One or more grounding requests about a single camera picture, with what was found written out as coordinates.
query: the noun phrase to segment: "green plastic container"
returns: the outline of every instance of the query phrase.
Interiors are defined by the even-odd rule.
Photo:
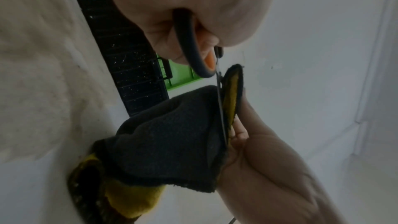
[[[169,63],[173,78],[165,80],[167,90],[173,90],[201,79],[189,66],[177,64],[172,61],[169,61]],[[166,72],[161,59],[159,59],[159,65],[165,77]]]

